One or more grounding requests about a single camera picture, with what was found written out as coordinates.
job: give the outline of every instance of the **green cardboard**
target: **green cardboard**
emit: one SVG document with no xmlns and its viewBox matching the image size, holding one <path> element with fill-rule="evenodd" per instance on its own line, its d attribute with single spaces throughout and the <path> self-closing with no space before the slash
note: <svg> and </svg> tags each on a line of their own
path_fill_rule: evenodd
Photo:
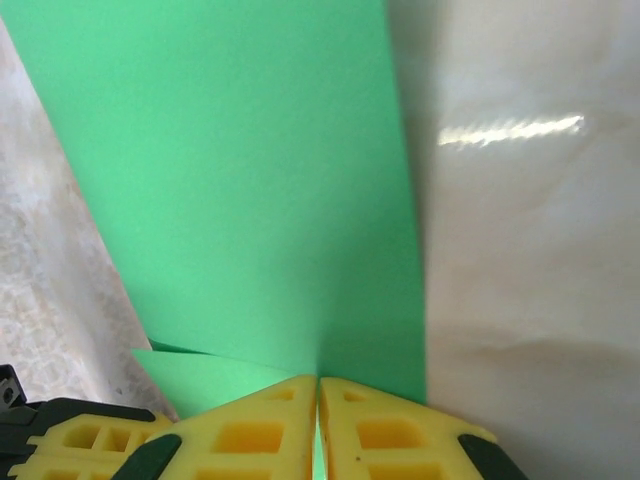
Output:
<svg viewBox="0 0 640 480">
<path fill-rule="evenodd" d="M 176 408 L 180 418 L 206 412 L 291 378 L 291 373 L 212 355 L 151 352 L 133 354 Z M 316 425 L 313 478 L 325 478 L 320 428 Z"/>
<path fill-rule="evenodd" d="M 424 401 L 381 0 L 4 0 L 149 337 Z"/>
</svg>

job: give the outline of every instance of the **yellow plastic part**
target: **yellow plastic part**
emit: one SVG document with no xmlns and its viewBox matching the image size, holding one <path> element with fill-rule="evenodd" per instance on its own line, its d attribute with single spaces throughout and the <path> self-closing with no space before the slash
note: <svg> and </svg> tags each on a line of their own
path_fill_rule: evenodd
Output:
<svg viewBox="0 0 640 480">
<path fill-rule="evenodd" d="M 320 382 L 328 480 L 483 480 L 458 443 L 485 429 L 348 380 Z"/>
<path fill-rule="evenodd" d="M 120 468 L 150 436 L 173 423 L 160 413 L 153 422 L 82 414 L 31 437 L 35 452 L 9 474 L 16 480 L 102 480 Z"/>
<path fill-rule="evenodd" d="M 159 480 L 311 480 L 316 383 L 294 377 L 156 435 L 182 438 Z"/>
</svg>

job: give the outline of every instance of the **green paper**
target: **green paper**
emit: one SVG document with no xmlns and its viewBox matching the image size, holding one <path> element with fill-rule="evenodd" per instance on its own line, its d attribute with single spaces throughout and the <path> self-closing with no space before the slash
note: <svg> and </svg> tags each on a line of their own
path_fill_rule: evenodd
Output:
<svg viewBox="0 0 640 480">
<path fill-rule="evenodd" d="M 148 350 L 134 350 L 133 354 L 183 419 L 293 376 L 283 370 L 212 355 Z M 325 478 L 324 472 L 320 428 L 316 425 L 313 478 Z"/>
<path fill-rule="evenodd" d="M 424 401 L 382 1 L 0 13 L 152 340 Z"/>
</svg>

